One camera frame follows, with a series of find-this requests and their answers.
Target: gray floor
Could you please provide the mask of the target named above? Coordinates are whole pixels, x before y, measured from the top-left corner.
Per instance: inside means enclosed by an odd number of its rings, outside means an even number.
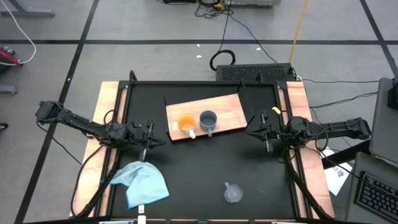
[[[36,40],[80,39],[93,0],[22,1],[34,7],[48,7],[56,16],[18,18],[21,27]],[[398,6],[394,0],[367,0],[378,27],[386,40],[398,40]],[[246,24],[258,39],[292,40],[304,0],[282,0],[273,9],[234,9],[234,18]],[[167,6],[155,0],[99,0],[88,33],[89,40],[170,40],[221,39],[225,16],[202,19],[194,16],[197,5]],[[0,40],[21,40],[9,17],[0,17]],[[252,39],[235,21],[228,23],[226,39]],[[360,1],[310,1],[301,40],[377,40]],[[29,58],[32,46],[10,45],[20,58]],[[133,69],[139,80],[214,80],[208,62],[218,44],[176,45],[85,45],[77,64],[65,106],[92,117],[105,80],[125,80]],[[278,61],[288,62],[291,45],[263,45]],[[40,100],[57,100],[70,68],[76,45],[43,44],[37,55],[22,68],[0,75],[1,84],[15,84],[18,95],[0,95],[0,121],[10,124],[0,134],[0,223],[14,221],[25,189],[41,150],[45,133],[35,125],[34,113]],[[257,45],[224,45],[236,54],[238,64],[271,63]],[[390,45],[398,58],[398,46]],[[216,64],[229,63],[220,55]],[[297,73],[313,80],[378,80],[393,77],[379,45],[298,45],[293,62]],[[370,84],[306,83],[308,101],[316,106],[377,90]],[[376,97],[318,109],[322,122],[362,116],[371,124]],[[86,139],[78,131],[58,126],[55,137],[77,158],[82,159]],[[356,141],[348,139],[351,144]],[[330,147],[344,149],[346,143],[334,139]],[[25,222],[63,219],[69,202],[78,164],[54,142],[45,160]],[[347,182],[337,197],[332,197],[341,217],[345,210]]]

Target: wooden table edge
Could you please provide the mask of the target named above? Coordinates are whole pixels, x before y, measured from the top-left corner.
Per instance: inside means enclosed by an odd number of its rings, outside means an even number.
[[[116,103],[116,95],[118,92],[119,82],[103,82],[101,85],[101,89],[98,95],[98,101],[95,109],[95,115],[93,121],[98,123],[103,123],[103,115],[109,111],[114,109],[114,105]],[[292,112],[294,116],[302,116],[309,120],[312,120],[310,109],[308,106],[307,96],[305,94],[304,85],[302,82],[287,82],[289,98],[290,98],[290,105],[292,108]],[[117,120],[121,122],[123,118],[123,111],[124,111],[124,104],[125,104],[125,97],[127,89],[122,90],[121,101],[119,105],[119,113]],[[285,101],[284,101],[284,94],[282,90],[279,90],[280,102],[282,105],[282,110],[286,109]],[[91,153],[98,148],[99,144],[98,141],[95,139],[90,139],[87,142],[86,151],[84,160],[91,155]],[[314,148],[313,142],[310,142],[308,147]],[[114,159],[115,150],[111,151],[111,158],[108,167],[112,166],[113,159]],[[325,173],[323,171],[322,160],[320,156],[311,150],[302,149],[301,150],[302,156],[302,163],[304,166],[304,173],[305,178],[307,181],[307,187],[312,195],[315,197],[317,202],[322,206],[322,208],[327,212],[327,214],[331,216],[335,216],[333,211],[333,206],[331,204],[330,195],[328,191],[328,186],[326,182]],[[78,190],[76,192],[76,197],[74,198],[74,208],[75,212],[78,213],[83,207],[87,204],[90,200],[92,195],[98,189],[99,182],[100,182],[100,173],[102,172],[103,163],[104,163],[104,149],[103,152],[99,152],[95,155],[91,161],[87,162],[86,167],[82,171],[82,176],[80,177],[80,183],[78,185]],[[90,183],[87,181],[82,184],[82,177],[86,176],[90,179]],[[303,195],[300,189],[296,186],[297,192],[297,201],[298,207],[300,210],[300,216],[302,218],[307,217],[305,212],[305,205]],[[106,215],[106,207],[108,205],[109,199],[109,186],[106,189],[105,193],[103,194],[103,198],[101,201],[101,208],[99,211],[100,216]]]

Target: gray mug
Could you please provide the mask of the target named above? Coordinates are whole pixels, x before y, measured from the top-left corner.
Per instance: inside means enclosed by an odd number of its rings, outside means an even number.
[[[202,130],[207,132],[207,135],[211,137],[213,130],[216,128],[217,115],[212,111],[204,111],[199,117],[200,127]]]

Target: mug handle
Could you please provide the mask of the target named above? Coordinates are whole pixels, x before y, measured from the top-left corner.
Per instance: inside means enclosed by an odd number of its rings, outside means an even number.
[[[193,132],[192,129],[189,130],[189,136],[190,136],[192,139],[195,139],[195,138],[196,138],[195,133]]]

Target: black tray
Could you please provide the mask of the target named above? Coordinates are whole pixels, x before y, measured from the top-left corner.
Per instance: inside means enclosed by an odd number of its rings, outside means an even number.
[[[119,83],[121,89],[129,82]],[[293,219],[298,214],[295,187],[288,178],[280,156],[268,156],[264,145],[244,133],[244,129],[214,134],[195,140],[171,143],[167,130],[165,102],[183,103],[235,93],[240,82],[134,82],[129,85],[124,122],[145,125],[154,121],[154,133],[167,144],[147,153],[147,162],[163,174],[170,197],[146,205],[147,219]],[[247,118],[255,114],[248,130],[258,128],[258,115],[269,114],[268,122],[279,131],[283,117],[271,112],[280,108],[278,87],[275,83],[245,83],[245,98],[239,97]],[[281,146],[274,142],[277,155]],[[120,151],[118,167],[137,161],[138,149]],[[243,199],[228,203],[224,199],[224,182],[238,184]],[[111,187],[107,215],[118,218],[136,218],[137,208],[127,209],[127,187]]]

